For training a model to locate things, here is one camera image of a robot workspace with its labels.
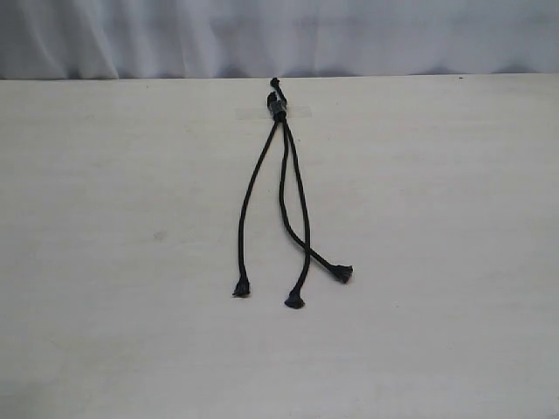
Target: cable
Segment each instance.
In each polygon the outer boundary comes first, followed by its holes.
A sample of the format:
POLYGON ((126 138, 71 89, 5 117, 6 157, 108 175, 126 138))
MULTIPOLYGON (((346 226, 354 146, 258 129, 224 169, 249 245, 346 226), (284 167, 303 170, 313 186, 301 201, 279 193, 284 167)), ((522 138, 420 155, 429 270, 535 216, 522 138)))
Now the cable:
POLYGON ((284 118, 283 122, 283 132, 284 138, 287 136, 289 139, 289 146, 291 147, 291 153, 293 156, 293 168, 295 170, 295 178, 297 180, 297 189, 299 190, 300 208, 303 212, 303 223, 305 225, 305 263, 303 264, 303 269, 300 272, 299 279, 289 292, 289 297, 286 299, 286 306, 291 308, 302 308, 305 305, 305 301, 300 297, 300 289, 305 284, 305 279, 307 279, 308 268, 311 265, 311 223, 308 219, 307 210, 307 199, 305 197, 305 190, 303 188, 303 180, 300 176, 299 167, 299 157, 297 156, 297 149, 295 148, 295 141, 293 140, 293 135, 289 130, 287 125, 287 120, 284 118))
POLYGON ((301 269, 299 278, 293 289, 289 292, 289 296, 285 301, 286 306, 299 309, 305 305, 305 302, 300 297, 300 291, 305 280, 307 278, 308 270, 310 267, 311 257, 314 258, 319 264, 321 264, 325 269, 330 271, 332 275, 335 276, 337 280, 346 284, 353 273, 353 267, 344 265, 333 265, 330 264, 325 258, 319 255, 311 247, 311 230, 310 230, 310 220, 308 216, 307 209, 307 199, 305 197, 305 191, 303 187, 303 181, 300 174, 299 157, 297 155, 297 150, 295 148, 295 141, 293 134, 286 119, 286 105, 287 99, 280 88, 280 81, 273 78, 270 81, 270 85, 274 88, 275 92, 272 92, 267 97, 267 106, 273 116, 273 127, 268 135, 266 144, 260 153, 260 157, 254 167, 252 172, 251 180, 249 181, 248 188, 246 190, 245 199, 243 201, 243 206, 241 207, 241 214, 238 220, 238 269, 240 272, 240 278, 235 286, 235 291, 233 296, 235 297, 248 297, 251 293, 250 282, 246 274, 245 267, 245 219, 246 211, 248 208, 248 203, 251 198, 252 189, 254 188, 254 183, 260 171, 260 167, 266 157, 266 153, 272 144, 273 136, 281 124, 283 131, 283 141, 284 141, 284 154, 281 162, 281 177, 279 179, 279 208, 281 210, 281 219, 284 226, 286 227, 287 233, 293 239, 293 241, 299 245, 305 252, 305 260, 303 267, 301 269), (287 159, 289 157, 289 151, 291 150, 293 155, 293 169, 295 172, 295 179, 297 181, 297 188, 299 190, 299 199, 301 211, 303 213, 303 223, 305 230, 305 240, 301 240, 297 234, 293 231, 291 224, 289 223, 289 217, 287 215, 286 203, 285 203, 285 184, 286 184, 286 169, 287 169, 287 159))
POLYGON ((268 139, 266 140, 266 144, 262 149, 262 153, 260 153, 260 157, 256 162, 256 166, 254 167, 254 171, 252 172, 251 180, 248 183, 248 188, 246 189, 245 200, 243 201, 243 206, 241 208, 241 217, 238 220, 238 270, 240 272, 240 279, 237 282, 237 286, 235 286, 235 291, 233 292, 233 296, 235 297, 248 297, 251 293, 251 285, 248 280, 248 276, 246 275, 246 267, 245 267, 245 218, 246 218, 246 209, 248 208, 248 202, 251 199, 252 189, 254 188, 254 183, 256 182, 256 177, 259 174, 260 166, 262 166, 262 162, 266 157, 266 153, 270 148, 270 144, 272 144, 273 135, 276 133, 276 129, 278 129, 278 125, 280 123, 275 121, 273 123, 272 130, 268 135, 268 139))
MULTIPOLYGON (((287 159, 289 157, 289 140, 287 138, 287 130, 286 124, 283 124, 283 159, 281 161, 281 176, 279 179, 279 208, 281 210, 281 220, 283 221, 283 225, 286 227, 287 233, 292 238, 292 240, 298 244, 303 250, 305 249, 305 242, 303 242, 293 231, 291 224, 289 223, 289 216, 287 215, 287 208, 286 208, 286 198, 285 198, 285 189, 286 189, 286 172, 287 172, 287 159)), ((334 277, 346 284, 349 279, 351 278, 351 274, 353 273, 352 266, 344 266, 341 264, 330 264, 325 258, 319 255, 316 251, 311 248, 311 256, 313 257, 316 262, 321 264, 327 271, 329 271, 334 277)))

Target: white backdrop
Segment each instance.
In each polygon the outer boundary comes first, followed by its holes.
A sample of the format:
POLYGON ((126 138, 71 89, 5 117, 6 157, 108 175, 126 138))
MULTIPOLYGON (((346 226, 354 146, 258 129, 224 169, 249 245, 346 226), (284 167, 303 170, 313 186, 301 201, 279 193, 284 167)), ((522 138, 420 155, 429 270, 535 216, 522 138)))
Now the white backdrop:
POLYGON ((0 77, 559 72, 557 0, 3 0, 0 77))

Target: clear tape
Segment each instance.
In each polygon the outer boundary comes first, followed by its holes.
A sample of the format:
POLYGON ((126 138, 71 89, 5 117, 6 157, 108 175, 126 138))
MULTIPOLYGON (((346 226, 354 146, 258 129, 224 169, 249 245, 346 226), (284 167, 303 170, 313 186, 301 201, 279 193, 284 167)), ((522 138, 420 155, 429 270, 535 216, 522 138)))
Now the clear tape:
MULTIPOLYGON (((311 118, 313 113, 310 106, 290 106, 287 108, 287 118, 311 118)), ((270 111, 264 107, 249 109, 235 109, 238 120, 270 120, 270 111)))

